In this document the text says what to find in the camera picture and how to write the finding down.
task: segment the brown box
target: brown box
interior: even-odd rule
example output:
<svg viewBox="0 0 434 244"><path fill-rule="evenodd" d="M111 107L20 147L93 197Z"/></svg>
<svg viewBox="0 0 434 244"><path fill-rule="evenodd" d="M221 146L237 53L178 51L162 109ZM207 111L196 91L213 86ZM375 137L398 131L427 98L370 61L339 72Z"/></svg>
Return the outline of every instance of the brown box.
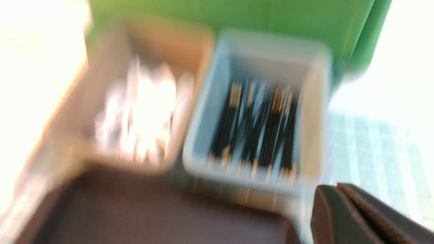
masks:
<svg viewBox="0 0 434 244"><path fill-rule="evenodd" d="M146 175L160 175L172 168L184 143L193 106L214 53L214 34L204 26L157 17L131 18L110 29L89 50L88 68L61 102L46 127L44 136L74 150L92 163L111 165ZM176 78L178 71L194 74L193 98L174 137L173 146L158 167L145 162L128 163L95 152L92 146L93 121L104 106L105 91L116 79L125 79L133 57L138 54L144 63L168 63Z"/></svg>

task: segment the green plastic container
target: green plastic container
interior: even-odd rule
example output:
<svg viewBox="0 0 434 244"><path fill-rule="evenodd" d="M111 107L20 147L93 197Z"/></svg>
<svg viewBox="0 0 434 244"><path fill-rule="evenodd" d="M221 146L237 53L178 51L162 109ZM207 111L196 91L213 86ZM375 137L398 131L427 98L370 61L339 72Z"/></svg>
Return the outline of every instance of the green plastic container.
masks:
<svg viewBox="0 0 434 244"><path fill-rule="evenodd" d="M333 51L334 86L344 70L361 71L369 66L390 3L391 0L90 0L96 32L113 17L151 13L207 24L217 32L233 27L321 40Z"/></svg>

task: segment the dark brown tray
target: dark brown tray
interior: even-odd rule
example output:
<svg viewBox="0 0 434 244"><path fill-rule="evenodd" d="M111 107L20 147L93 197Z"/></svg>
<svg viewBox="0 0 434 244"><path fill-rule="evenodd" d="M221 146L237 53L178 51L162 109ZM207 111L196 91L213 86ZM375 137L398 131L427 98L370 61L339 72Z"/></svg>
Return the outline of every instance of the dark brown tray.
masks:
<svg viewBox="0 0 434 244"><path fill-rule="evenodd" d="M106 168L71 182L46 215L31 243L284 244L294 238L287 238L292 226L282 216L181 192L162 178Z"/></svg>

